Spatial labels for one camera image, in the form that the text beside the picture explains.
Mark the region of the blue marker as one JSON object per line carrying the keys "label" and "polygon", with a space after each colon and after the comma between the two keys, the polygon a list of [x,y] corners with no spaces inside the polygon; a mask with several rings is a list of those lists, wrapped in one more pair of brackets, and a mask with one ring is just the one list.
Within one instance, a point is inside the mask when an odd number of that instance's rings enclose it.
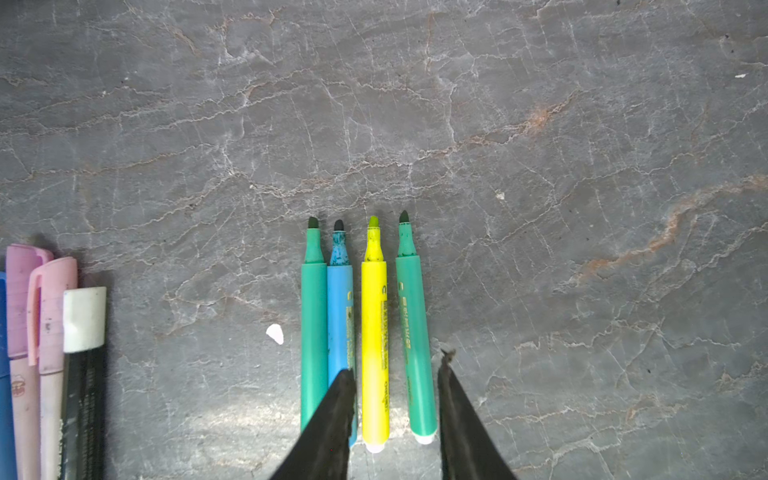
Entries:
{"label": "blue marker", "polygon": [[353,267],[341,219],[334,224],[332,251],[327,273],[328,385],[338,373],[356,368],[356,332],[354,318]]}

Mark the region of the blue pen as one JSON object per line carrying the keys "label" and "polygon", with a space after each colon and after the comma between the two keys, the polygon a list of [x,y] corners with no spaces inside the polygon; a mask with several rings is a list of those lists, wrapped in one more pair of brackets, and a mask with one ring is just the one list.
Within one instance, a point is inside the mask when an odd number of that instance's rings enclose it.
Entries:
{"label": "blue pen", "polygon": [[15,440],[12,413],[10,359],[7,345],[7,290],[6,274],[1,273],[1,480],[17,478]]}

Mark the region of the purple pink pen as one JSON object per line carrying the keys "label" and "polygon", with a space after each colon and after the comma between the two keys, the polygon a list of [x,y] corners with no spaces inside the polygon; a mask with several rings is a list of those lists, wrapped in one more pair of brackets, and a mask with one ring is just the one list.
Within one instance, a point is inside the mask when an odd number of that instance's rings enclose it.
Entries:
{"label": "purple pink pen", "polygon": [[40,477],[40,379],[28,360],[27,295],[31,272],[51,261],[45,249],[12,244],[6,250],[7,344],[17,477]]}

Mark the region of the dark green marker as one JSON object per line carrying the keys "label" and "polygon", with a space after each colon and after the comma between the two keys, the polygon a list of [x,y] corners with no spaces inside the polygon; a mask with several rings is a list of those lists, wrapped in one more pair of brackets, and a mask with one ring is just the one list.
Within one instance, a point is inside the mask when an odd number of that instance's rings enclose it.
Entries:
{"label": "dark green marker", "polygon": [[301,265],[301,431],[328,389],[326,269],[319,220],[310,217]]}

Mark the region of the light green marker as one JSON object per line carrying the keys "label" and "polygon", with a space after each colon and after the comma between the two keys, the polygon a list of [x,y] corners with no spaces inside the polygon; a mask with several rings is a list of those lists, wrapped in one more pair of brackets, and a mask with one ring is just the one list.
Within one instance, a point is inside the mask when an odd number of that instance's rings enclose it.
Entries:
{"label": "light green marker", "polygon": [[408,212],[399,217],[396,265],[399,317],[404,345],[409,425],[416,441],[431,444],[438,430],[431,349],[420,257]]}

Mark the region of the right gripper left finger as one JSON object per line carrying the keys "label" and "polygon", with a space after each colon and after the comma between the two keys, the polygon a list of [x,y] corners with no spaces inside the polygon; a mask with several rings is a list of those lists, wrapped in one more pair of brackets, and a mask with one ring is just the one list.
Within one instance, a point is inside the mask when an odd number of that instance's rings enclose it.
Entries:
{"label": "right gripper left finger", "polygon": [[346,479],[355,400],[354,374],[343,369],[271,479]]}

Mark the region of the black white pen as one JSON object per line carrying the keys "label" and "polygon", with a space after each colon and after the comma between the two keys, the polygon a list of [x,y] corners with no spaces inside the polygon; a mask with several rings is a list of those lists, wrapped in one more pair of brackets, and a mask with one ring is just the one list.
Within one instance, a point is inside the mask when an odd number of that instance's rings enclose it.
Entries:
{"label": "black white pen", "polygon": [[104,286],[64,292],[60,479],[104,475],[106,304]]}

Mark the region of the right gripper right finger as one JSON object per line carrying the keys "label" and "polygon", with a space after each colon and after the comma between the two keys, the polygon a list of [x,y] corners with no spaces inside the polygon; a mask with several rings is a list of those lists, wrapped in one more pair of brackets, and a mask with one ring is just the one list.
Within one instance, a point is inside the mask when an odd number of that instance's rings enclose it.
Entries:
{"label": "right gripper right finger", "polygon": [[442,478],[516,480],[450,366],[456,351],[442,353],[437,380]]}

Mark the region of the yellow marker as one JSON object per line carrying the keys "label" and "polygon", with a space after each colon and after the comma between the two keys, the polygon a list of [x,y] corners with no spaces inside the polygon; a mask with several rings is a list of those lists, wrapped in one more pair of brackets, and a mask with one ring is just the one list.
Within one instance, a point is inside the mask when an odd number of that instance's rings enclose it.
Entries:
{"label": "yellow marker", "polygon": [[379,219],[367,227],[361,264],[361,426],[367,450],[384,450],[390,436],[387,264],[381,246]]}

